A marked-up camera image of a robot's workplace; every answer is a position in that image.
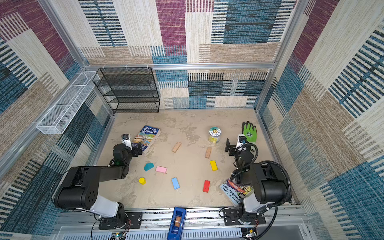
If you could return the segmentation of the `light blue wood block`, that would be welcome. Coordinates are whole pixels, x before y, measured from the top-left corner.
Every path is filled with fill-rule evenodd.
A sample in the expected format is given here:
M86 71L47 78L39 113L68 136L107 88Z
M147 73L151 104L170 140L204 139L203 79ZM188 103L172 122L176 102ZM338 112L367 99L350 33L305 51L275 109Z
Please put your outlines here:
M178 181L178 179L176 177L172 178L171 181L172 181L172 184L173 184L173 187L174 187L175 190L180 188L179 181Z

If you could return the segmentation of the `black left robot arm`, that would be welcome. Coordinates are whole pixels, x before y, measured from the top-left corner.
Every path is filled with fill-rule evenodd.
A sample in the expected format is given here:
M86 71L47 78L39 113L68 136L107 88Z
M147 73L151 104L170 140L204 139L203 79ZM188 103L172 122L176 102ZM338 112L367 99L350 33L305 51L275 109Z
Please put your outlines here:
M54 195L54 205L64 210L82 210L102 218L124 221L123 205L101 196L99 185L124 179L129 173L132 158L142 154L141 144L132 144L130 147L118 144L113 148L113 159L108 166L70 168Z

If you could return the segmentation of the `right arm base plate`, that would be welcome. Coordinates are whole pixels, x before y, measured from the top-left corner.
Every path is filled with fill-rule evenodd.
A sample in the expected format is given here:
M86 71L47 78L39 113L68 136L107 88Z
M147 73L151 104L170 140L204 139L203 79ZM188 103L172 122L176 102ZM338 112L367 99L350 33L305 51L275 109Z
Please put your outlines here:
M266 224L266 219L263 215L247 212L239 213L238 209L223 209L220 216L224 218L226 226Z

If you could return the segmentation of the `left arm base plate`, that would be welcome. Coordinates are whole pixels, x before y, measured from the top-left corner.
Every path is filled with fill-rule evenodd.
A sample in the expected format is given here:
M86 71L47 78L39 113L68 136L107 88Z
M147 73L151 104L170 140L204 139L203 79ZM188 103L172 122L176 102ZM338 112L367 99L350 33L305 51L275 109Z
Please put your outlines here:
M122 218L101 218L99 230L139 229L142 224L143 212L127 212Z

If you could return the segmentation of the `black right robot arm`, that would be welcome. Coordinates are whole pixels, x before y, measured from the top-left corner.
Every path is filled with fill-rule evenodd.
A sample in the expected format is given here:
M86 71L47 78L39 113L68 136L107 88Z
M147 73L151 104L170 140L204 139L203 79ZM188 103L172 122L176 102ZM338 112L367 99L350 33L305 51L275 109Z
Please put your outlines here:
M238 192L239 215L260 215L291 200L288 172L274 161L257 162L259 149L246 136L239 135L235 145L226 139L225 152L234 157L236 169L226 183Z

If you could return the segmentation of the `natural wood block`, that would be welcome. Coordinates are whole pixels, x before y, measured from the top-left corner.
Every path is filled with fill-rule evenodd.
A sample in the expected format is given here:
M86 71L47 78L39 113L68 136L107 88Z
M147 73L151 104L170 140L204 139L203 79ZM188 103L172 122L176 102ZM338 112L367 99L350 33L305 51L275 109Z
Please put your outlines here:
M177 143L175 144L175 146L172 148L172 152L173 152L173 153L176 153L176 152L178 151L178 149L180 148L181 145L182 145L181 142L177 142Z
M212 148L208 147L205 153L205 158L209 159L211 156Z

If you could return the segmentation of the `pink wood block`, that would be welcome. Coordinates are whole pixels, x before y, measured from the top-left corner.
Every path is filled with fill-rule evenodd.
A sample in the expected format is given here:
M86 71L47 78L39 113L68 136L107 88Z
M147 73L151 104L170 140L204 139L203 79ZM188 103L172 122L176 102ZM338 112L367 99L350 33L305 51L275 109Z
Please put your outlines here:
M167 170L168 170L168 168L161 167L161 166L157 166L157 168L156 168L156 172L163 173L163 174L166 174Z

